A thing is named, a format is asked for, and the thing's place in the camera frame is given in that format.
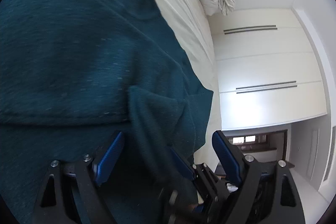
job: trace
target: cream bed sheet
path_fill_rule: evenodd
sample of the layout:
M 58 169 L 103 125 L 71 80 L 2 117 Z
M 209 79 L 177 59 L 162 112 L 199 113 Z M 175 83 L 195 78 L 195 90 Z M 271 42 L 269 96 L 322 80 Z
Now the cream bed sheet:
M 194 154 L 196 164 L 205 162 L 212 170 L 218 158 L 211 145 L 212 133 L 221 129 L 218 79 L 209 23 L 199 0 L 155 0 L 162 16 L 186 51 L 203 86 L 214 92 L 206 132 L 206 143 Z

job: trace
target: white wardrobe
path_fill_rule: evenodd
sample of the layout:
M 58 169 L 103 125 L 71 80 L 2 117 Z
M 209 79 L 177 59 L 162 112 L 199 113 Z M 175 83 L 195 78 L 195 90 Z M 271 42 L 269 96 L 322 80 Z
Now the white wardrobe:
M 320 69 L 290 9 L 213 15 L 222 130 L 297 122 L 327 113 Z

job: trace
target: teal fabric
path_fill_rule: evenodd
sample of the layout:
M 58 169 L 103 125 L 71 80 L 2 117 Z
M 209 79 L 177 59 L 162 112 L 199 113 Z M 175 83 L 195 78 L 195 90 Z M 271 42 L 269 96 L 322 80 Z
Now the teal fabric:
M 212 91 L 155 0 L 2 0 L 0 34 L 0 193 L 20 223 L 52 160 L 115 129 L 126 149 L 101 192 L 120 223 L 157 223 L 163 185 L 196 202 L 166 147 L 192 161 Z

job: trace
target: bed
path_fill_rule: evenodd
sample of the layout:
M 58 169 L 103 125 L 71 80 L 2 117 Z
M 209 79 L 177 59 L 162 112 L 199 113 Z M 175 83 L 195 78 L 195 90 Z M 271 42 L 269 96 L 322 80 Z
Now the bed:
M 194 154 L 196 164 L 205 162 L 212 170 L 218 158 L 211 145 L 212 133 L 221 129 L 218 79 L 209 23 L 199 0 L 156 0 L 181 47 L 186 51 L 192 68 L 203 86 L 214 92 L 206 143 Z

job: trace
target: bright window pane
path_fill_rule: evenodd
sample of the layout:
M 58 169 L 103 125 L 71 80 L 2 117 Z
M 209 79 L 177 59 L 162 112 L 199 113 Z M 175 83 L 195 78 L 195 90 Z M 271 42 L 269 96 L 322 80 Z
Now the bright window pane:
M 244 143 L 244 137 L 233 138 L 233 144 L 236 144 L 236 143 Z
M 255 142 L 255 136 L 246 136 L 245 141 L 246 142 Z

